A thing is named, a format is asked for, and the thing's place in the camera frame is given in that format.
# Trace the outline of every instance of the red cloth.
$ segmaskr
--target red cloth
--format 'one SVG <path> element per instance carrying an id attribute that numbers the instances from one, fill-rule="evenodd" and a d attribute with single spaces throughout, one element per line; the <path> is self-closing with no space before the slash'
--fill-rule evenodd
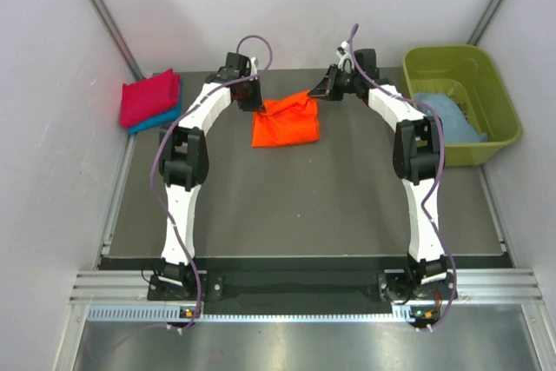
<path id="1" fill-rule="evenodd" d="M 265 100 L 266 112 L 253 114 L 253 147 L 283 147 L 320 138 L 318 105 L 308 90 L 282 100 Z"/>
<path id="2" fill-rule="evenodd" d="M 180 76 L 172 69 L 158 76 L 122 86 L 120 124 L 129 129 L 173 108 L 180 99 Z"/>

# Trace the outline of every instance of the cloth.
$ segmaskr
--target cloth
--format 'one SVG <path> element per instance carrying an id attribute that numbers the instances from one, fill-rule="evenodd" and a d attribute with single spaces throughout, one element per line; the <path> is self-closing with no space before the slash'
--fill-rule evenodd
<path id="1" fill-rule="evenodd" d="M 122 86 L 120 124 L 129 129 L 177 105 L 180 76 L 166 70 L 158 76 Z"/>
<path id="2" fill-rule="evenodd" d="M 283 147 L 319 140 L 318 106 L 308 90 L 282 100 L 265 100 L 253 114 L 253 147 Z"/>
<path id="3" fill-rule="evenodd" d="M 415 98 L 428 104 L 442 121 L 446 143 L 487 142 L 488 134 L 479 134 L 467 121 L 460 107 L 450 97 L 435 93 L 415 93 Z M 417 109 L 431 116 L 430 110 L 417 105 Z"/>
<path id="4" fill-rule="evenodd" d="M 177 105 L 165 112 L 162 112 L 160 115 L 156 115 L 150 117 L 146 121 L 138 123 L 135 126 L 132 126 L 128 129 L 130 135 L 134 135 L 137 132 L 142 130 L 146 130 L 148 128 L 152 128 L 153 126 L 162 125 L 163 123 L 173 122 L 175 119 L 180 117 L 182 114 L 182 97 L 183 97 L 183 80 L 180 81 L 180 94 L 179 99 L 177 101 Z"/>

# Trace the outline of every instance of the stack of folded cloth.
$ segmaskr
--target stack of folded cloth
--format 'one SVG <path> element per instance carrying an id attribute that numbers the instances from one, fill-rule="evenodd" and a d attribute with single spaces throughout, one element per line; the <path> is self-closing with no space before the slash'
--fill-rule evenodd
<path id="1" fill-rule="evenodd" d="M 133 135 L 182 113 L 183 82 L 173 70 L 122 87 L 120 124 Z"/>

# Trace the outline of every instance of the green bin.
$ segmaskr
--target green bin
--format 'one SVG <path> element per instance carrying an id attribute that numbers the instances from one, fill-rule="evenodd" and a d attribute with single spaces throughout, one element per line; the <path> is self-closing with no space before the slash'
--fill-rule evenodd
<path id="1" fill-rule="evenodd" d="M 403 59 L 409 95 L 439 93 L 453 99 L 488 142 L 447 143 L 448 167 L 480 165 L 521 135 L 520 121 L 487 53 L 472 45 L 414 48 Z"/>

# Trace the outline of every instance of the wall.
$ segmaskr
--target wall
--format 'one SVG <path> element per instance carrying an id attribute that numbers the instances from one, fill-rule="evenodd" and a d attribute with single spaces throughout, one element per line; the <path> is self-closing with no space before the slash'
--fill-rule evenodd
<path id="1" fill-rule="evenodd" d="M 486 165 L 517 259 L 535 270 L 556 322 L 556 3 L 506 0 L 480 47 L 492 56 L 523 137 Z"/>
<path id="2" fill-rule="evenodd" d="M 214 70 L 243 36 L 275 49 L 275 69 L 326 68 L 355 22 L 359 47 L 399 66 L 410 48 L 464 43 L 489 0 L 105 0 L 146 74 Z M 266 62 L 263 47 L 249 48 Z"/>
<path id="3" fill-rule="evenodd" d="M 88 0 L 0 0 L 0 363 L 44 370 L 100 239 L 130 75 Z"/>

